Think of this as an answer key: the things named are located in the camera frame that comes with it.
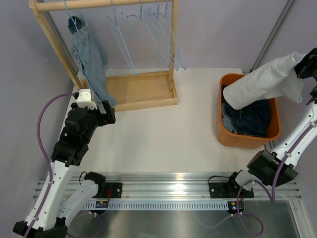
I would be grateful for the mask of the light denim jacket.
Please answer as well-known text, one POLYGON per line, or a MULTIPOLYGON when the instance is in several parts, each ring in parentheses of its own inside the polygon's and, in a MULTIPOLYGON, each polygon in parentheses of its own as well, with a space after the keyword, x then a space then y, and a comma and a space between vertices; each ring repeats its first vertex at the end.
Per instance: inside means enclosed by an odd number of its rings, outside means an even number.
POLYGON ((107 53, 95 39, 88 23, 72 35, 71 54, 78 60, 80 70, 87 78, 90 88, 99 101, 108 101, 114 106, 116 101, 107 90, 105 66, 108 61, 107 53))

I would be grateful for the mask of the light blue jacket hanger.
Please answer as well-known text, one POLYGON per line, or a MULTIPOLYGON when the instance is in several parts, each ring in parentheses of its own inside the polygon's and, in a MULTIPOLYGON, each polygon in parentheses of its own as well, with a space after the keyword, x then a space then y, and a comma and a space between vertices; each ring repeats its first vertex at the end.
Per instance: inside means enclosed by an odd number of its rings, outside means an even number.
POLYGON ((86 21, 85 18, 83 16, 83 14, 80 11, 77 11, 75 14, 71 14, 70 11, 68 10, 66 1, 63 1, 65 10, 69 16, 68 19, 68 30, 70 31, 70 33, 72 35, 74 35, 76 32, 78 32, 79 30, 81 30, 83 27, 85 27, 86 21))

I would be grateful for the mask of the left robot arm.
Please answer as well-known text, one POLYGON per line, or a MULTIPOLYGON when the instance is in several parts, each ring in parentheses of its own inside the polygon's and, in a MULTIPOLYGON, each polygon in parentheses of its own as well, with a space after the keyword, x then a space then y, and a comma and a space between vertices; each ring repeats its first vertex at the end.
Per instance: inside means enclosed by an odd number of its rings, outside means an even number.
POLYGON ((16 222, 13 232, 24 238, 64 238, 77 213, 93 197, 109 197, 106 177, 89 172, 79 188, 65 201, 63 196, 69 181, 88 151, 88 144, 99 126, 114 124, 115 109, 102 101, 105 113, 99 109, 80 107, 73 103, 65 126, 55 144, 49 173, 41 193, 27 218, 16 222))

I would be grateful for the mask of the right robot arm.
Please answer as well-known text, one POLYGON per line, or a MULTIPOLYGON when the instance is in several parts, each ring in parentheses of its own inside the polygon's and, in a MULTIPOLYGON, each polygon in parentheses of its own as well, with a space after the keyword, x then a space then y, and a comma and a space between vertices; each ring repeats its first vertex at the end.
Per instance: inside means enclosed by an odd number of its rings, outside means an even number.
MULTIPOLYGON (((239 112, 251 103, 285 96, 299 103, 304 80, 317 76, 317 50, 301 55, 293 53, 275 59, 225 87, 223 97, 229 106, 239 112)), ((242 190, 250 190, 254 184, 262 188, 271 186, 269 198, 275 200, 277 186, 292 181, 297 172, 301 153, 317 135, 317 90, 311 91, 311 99, 301 121, 271 152, 258 152, 247 165, 248 171, 240 171, 235 179, 225 184, 229 196, 237 196, 242 190)))

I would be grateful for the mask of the aluminium corner post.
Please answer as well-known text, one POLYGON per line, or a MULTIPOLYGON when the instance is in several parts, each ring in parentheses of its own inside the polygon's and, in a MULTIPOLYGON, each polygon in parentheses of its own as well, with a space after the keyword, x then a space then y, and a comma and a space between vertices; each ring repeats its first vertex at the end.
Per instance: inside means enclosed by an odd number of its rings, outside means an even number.
POLYGON ((254 62, 253 66, 250 69, 250 72, 254 71, 259 67, 261 62, 263 61, 264 57, 266 56, 272 42, 274 41, 274 38, 278 34, 279 30, 281 29, 283 23, 285 22, 289 12, 293 8, 294 4, 296 3, 296 0, 287 0, 282 11, 280 12, 274 26, 272 27, 262 49, 260 50, 260 53, 258 54, 256 61, 254 62))

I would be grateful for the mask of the light blue shirt hanger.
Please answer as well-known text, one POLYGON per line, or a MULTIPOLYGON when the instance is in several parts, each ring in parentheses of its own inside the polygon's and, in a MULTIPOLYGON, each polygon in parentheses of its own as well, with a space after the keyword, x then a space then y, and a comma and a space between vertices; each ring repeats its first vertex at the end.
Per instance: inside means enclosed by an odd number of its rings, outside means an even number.
POLYGON ((113 34, 113 37, 115 39, 115 41, 117 42, 118 44, 118 47, 127 63, 127 65, 129 66, 131 72, 133 75, 136 75, 137 72, 136 72, 136 69, 135 69, 135 66, 134 66, 134 63, 131 59, 131 56, 130 56, 130 53, 129 53, 129 50, 128 50, 128 47, 127 47, 127 44, 125 42, 125 38, 124 38, 124 35, 121 31, 121 28, 120 28, 120 25, 117 21, 117 16, 116 16, 116 9, 115 9, 115 4, 114 4, 114 1, 113 0, 110 0, 110 3, 111 3, 111 7, 112 7, 112 10, 113 10, 113 17, 109 17, 108 15, 106 16, 106 19, 110 25, 110 29, 111 29, 111 32, 113 34))

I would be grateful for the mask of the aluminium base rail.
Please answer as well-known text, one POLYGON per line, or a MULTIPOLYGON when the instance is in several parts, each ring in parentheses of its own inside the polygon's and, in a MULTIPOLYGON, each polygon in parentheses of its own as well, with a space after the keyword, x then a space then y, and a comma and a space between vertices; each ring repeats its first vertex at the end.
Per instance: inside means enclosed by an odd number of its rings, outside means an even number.
POLYGON ((227 210, 229 202, 268 201, 270 186, 251 183, 251 190, 228 189, 228 174, 206 173, 104 173, 110 198, 89 198, 84 210, 227 210))

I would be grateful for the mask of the light blue grey-skirt hanger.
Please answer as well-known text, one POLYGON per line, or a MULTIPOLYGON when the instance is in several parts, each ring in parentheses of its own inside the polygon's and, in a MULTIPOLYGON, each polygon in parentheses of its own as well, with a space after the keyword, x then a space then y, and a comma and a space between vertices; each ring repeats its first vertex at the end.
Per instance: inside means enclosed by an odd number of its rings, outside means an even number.
POLYGON ((154 18, 169 50, 169 65, 176 71, 186 70, 186 63, 177 43, 179 7, 177 0, 158 0, 154 18))

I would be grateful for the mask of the white shirt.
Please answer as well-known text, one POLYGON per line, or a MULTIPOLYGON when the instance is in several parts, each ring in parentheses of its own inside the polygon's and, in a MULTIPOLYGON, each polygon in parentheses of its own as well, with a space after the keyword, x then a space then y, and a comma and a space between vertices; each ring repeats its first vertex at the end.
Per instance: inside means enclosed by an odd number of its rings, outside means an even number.
POLYGON ((274 59, 223 89, 223 97, 235 110, 255 101, 285 96, 295 103, 302 101, 305 82, 297 78, 294 67, 304 58, 297 52, 274 59))

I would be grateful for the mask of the light blue denim skirt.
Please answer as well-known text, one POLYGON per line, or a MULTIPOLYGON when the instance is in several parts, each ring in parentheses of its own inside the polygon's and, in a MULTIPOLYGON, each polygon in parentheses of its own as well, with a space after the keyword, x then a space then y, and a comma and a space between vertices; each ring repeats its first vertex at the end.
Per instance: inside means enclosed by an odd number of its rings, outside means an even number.
POLYGON ((237 128, 235 126, 234 119, 237 116, 238 111, 233 109, 229 104, 221 104, 221 121, 224 128, 230 133, 237 134, 237 128))

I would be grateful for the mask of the wooden clothes rack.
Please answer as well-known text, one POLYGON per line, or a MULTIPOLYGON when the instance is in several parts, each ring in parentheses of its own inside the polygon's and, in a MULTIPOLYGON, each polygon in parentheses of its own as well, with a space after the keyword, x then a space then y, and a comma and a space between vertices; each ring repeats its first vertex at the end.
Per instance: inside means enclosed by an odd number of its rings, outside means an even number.
MULTIPOLYGON (((75 88, 78 90, 89 87, 87 79, 78 77, 79 70, 71 59, 64 41, 59 35, 50 11, 74 10, 85 8, 99 8, 116 5, 136 4, 135 0, 71 0, 58 2, 29 1, 29 7, 39 25, 52 45, 55 53, 66 69, 75 88)), ((143 72, 129 75, 104 77, 110 94, 115 98, 117 111, 148 109, 178 104, 178 96, 174 83, 174 70, 169 68, 163 71, 143 72)))

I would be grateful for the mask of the light blue dark-denim hanger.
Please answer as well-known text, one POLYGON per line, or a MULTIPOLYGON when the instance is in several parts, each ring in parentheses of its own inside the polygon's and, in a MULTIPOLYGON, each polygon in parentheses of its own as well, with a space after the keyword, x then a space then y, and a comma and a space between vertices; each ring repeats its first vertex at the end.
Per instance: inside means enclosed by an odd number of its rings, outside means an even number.
POLYGON ((159 59, 159 61, 164 65, 168 66, 168 60, 164 56, 160 45, 158 43, 158 37, 150 25, 147 12, 143 9, 143 1, 138 0, 137 3, 140 4, 139 14, 127 15, 125 12, 121 12, 121 16, 125 23, 130 27, 130 29, 136 34, 136 36, 146 45, 146 47, 159 59))

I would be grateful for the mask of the dark blue denim garment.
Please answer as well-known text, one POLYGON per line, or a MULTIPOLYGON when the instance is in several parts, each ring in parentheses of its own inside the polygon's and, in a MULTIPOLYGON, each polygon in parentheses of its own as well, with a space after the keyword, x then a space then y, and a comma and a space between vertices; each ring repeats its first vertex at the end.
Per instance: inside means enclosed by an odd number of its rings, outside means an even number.
MULTIPOLYGON (((221 104, 229 104, 221 97, 221 104)), ((268 100, 259 100, 237 110, 234 119, 238 135, 266 137, 271 122, 271 109, 268 100)))

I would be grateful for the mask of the orange plastic basket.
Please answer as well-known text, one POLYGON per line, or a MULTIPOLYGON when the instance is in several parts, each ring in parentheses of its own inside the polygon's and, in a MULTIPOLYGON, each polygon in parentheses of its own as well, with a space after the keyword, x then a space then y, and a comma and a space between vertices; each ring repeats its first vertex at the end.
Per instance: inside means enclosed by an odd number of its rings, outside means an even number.
POLYGON ((229 73, 224 75, 219 82, 219 91, 217 97, 217 120, 216 120, 216 135, 218 141, 224 146, 231 147, 240 147, 247 149, 258 149, 265 145, 267 142, 274 141, 281 135, 281 122, 279 116, 279 109, 277 104, 277 99, 269 99, 269 105, 271 109, 271 122, 269 127, 267 128, 267 136, 266 137, 254 137, 254 136, 245 136, 233 134, 225 129, 222 124, 221 117, 221 96, 222 96, 222 88, 224 86, 228 86, 244 75, 237 73, 229 73))

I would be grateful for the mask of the light blue skirt hanger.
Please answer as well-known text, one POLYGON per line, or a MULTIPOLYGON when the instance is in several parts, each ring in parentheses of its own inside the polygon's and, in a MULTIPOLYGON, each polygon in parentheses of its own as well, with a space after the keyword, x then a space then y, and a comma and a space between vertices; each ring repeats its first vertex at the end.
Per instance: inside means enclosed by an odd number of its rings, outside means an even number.
POLYGON ((145 9, 146 12, 147 12, 147 17, 148 17, 148 20, 149 20, 149 23, 150 25, 153 27, 153 29, 155 30, 156 34, 157 34, 157 37, 158 37, 158 43, 160 45, 160 49, 162 50, 164 56, 167 58, 168 60, 168 66, 167 67, 170 67, 169 65, 169 50, 168 50, 168 47, 166 45, 166 42, 165 42, 165 39, 162 35, 162 33, 159 31, 158 29, 158 24, 156 23, 155 21, 155 18, 154 18, 154 12, 156 10, 153 10, 151 9, 150 7, 146 8, 145 9))

